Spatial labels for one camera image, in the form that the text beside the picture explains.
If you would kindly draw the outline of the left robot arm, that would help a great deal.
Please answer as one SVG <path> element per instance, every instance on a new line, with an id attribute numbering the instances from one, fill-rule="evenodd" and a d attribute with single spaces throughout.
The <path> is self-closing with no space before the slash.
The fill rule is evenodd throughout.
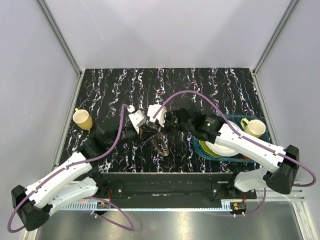
<path id="1" fill-rule="evenodd" d="M 109 129 L 97 126 L 92 135 L 58 168 L 37 182 L 11 190 L 13 214 L 23 228 L 33 231 L 55 212 L 73 202 L 89 197 L 111 195 L 108 181 L 99 172 L 99 165 L 119 143 L 145 142 L 160 133 L 159 127 L 135 127 L 132 124 Z"/>

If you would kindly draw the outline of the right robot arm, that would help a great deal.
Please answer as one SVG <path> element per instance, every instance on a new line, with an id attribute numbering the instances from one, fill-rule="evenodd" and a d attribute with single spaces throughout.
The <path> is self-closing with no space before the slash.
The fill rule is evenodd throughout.
<path id="1" fill-rule="evenodd" d="M 260 169 L 239 172 L 227 185 L 228 195 L 239 198 L 244 192 L 270 188 L 288 195 L 298 172 L 299 149 L 273 145 L 242 131 L 234 123 L 214 113 L 179 108 L 166 111 L 160 105 L 148 107 L 151 122 L 158 122 L 165 132 L 189 132 L 198 140 L 236 151 L 261 165 Z"/>

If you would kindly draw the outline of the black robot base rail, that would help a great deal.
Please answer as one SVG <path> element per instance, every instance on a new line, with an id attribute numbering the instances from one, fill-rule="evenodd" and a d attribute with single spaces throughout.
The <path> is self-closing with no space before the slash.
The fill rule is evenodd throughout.
<path id="1" fill-rule="evenodd" d="M 263 185 L 241 192 L 233 186 L 234 173 L 85 173 L 97 181 L 96 196 L 111 197 L 120 208 L 217 208 L 232 200 L 256 201 L 263 194 Z"/>

